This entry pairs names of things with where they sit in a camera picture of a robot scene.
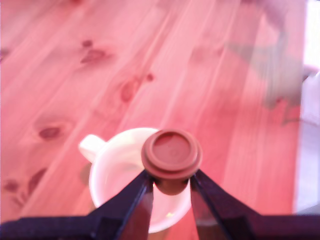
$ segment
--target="wood grain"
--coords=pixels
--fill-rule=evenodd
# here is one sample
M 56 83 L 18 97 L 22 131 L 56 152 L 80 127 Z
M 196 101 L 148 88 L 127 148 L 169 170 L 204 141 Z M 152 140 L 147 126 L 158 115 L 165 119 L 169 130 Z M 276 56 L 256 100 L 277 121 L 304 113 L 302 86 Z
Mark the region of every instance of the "wood grain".
M 92 211 L 79 142 L 136 127 L 189 131 L 214 181 L 261 213 L 291 213 L 304 9 L 304 0 L 4 1 L 1 222 Z M 149 239 L 198 239 L 192 210 Z

